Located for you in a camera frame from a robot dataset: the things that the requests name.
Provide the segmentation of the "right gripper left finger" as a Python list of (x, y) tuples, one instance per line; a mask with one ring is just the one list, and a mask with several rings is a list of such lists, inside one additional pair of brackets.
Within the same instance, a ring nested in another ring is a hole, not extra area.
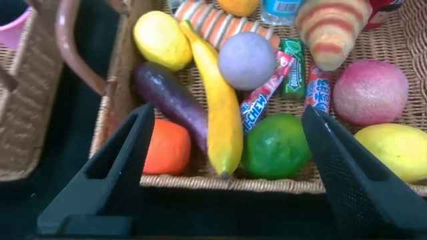
[(40, 235), (130, 235), (154, 127), (150, 104), (134, 109), (37, 219)]

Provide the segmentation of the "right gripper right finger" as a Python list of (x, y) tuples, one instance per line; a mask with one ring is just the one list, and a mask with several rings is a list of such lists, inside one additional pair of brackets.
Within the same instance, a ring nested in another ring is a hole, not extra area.
[(302, 126), (339, 228), (353, 237), (426, 238), (426, 200), (327, 113)]

